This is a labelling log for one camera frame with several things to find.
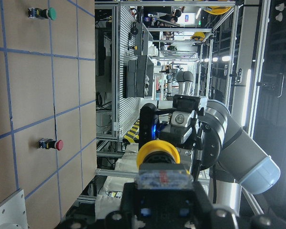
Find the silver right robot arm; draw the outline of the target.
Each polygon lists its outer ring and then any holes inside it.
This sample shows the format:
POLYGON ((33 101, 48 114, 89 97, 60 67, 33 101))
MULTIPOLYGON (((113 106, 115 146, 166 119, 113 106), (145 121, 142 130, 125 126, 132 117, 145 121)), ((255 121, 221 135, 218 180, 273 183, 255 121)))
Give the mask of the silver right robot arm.
POLYGON ((271 188, 280 177, 280 169, 263 149, 230 116, 216 100, 206 104, 205 114, 198 118, 205 131, 203 165, 216 166, 212 180, 223 188, 211 194, 212 206, 202 188, 192 196, 192 222, 202 229, 282 229, 284 222, 276 216, 258 214, 251 219, 238 216, 241 188, 260 194, 271 188))

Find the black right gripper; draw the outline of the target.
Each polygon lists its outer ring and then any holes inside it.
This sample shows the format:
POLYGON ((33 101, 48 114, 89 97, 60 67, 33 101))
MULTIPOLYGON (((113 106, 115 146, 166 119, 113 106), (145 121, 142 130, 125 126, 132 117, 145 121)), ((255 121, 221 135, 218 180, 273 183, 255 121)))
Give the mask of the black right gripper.
POLYGON ((170 123, 159 132, 159 139, 184 149, 203 148, 203 128, 198 119, 204 116, 207 97, 176 94, 170 110, 170 123))

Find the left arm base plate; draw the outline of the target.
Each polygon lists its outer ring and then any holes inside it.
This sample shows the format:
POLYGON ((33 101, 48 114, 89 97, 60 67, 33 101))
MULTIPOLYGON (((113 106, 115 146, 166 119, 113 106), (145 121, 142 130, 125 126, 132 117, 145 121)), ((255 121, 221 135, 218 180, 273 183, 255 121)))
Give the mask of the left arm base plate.
POLYGON ((0 203, 0 229, 28 229, 24 190, 20 189, 0 203))

